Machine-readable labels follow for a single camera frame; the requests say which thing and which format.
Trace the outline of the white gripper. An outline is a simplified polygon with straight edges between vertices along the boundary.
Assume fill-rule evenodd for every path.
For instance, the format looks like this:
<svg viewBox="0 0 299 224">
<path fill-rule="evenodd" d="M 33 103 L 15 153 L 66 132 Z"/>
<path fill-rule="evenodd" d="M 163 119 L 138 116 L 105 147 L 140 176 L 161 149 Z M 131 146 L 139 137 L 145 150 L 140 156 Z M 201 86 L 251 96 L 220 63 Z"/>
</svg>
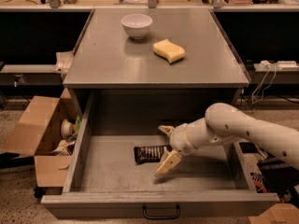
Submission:
<svg viewBox="0 0 299 224">
<path fill-rule="evenodd" d="M 172 151 L 166 151 L 155 171 L 157 177 L 166 175 L 181 162 L 181 155 L 191 155 L 206 141 L 206 124 L 203 121 L 177 126 L 160 125 L 158 130 L 170 137 Z"/>
</svg>

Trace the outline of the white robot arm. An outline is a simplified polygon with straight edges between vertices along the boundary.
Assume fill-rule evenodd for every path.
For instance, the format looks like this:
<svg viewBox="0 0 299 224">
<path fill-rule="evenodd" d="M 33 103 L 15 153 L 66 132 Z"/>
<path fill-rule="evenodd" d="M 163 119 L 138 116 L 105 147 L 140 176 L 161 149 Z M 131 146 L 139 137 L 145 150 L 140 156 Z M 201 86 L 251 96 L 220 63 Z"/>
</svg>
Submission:
<svg viewBox="0 0 299 224">
<path fill-rule="evenodd" d="M 241 139 L 250 141 L 291 167 L 299 169 L 299 132 L 293 128 L 255 119 L 224 103 L 211 105 L 205 116 L 177 127 L 160 125 L 169 139 L 171 151 L 163 154 L 156 176 L 173 170 L 183 156 L 192 155 L 202 147 L 232 144 Z"/>
</svg>

